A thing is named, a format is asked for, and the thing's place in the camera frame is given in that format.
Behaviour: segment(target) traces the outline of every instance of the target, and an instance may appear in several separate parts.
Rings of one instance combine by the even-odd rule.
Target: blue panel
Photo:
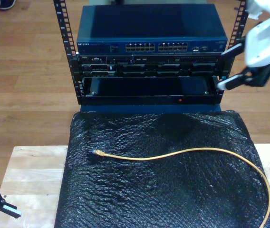
[[[77,38],[80,55],[223,52],[226,44],[214,4],[84,6]]]
[[[207,113],[219,112],[219,104],[190,104],[190,105],[109,105],[109,106],[81,106],[82,112],[97,113],[140,113],[140,114],[159,114],[159,113]]]

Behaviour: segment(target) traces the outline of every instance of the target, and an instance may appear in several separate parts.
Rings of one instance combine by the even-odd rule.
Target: blue network switch
[[[223,52],[227,36],[213,4],[84,6],[80,55]]]

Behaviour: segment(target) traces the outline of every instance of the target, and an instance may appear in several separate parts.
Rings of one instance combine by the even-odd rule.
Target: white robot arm
[[[270,0],[249,0],[247,11],[260,15],[270,13]],[[251,29],[239,43],[222,53],[222,58],[232,57],[245,51],[246,68],[218,84],[220,90],[233,89],[240,85],[265,86],[270,78],[270,19]]]

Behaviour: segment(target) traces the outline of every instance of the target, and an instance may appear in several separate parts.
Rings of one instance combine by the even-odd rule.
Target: black textured mat
[[[92,153],[151,157],[219,147],[262,169],[235,112],[77,113],[70,130],[56,228],[257,228],[263,220],[266,186],[232,155],[203,151],[139,162]]]

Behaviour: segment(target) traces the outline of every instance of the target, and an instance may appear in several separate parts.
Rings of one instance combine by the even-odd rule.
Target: wooden table
[[[270,144],[255,145],[270,183]],[[17,146],[0,189],[23,215],[0,212],[1,228],[53,228],[67,146]]]

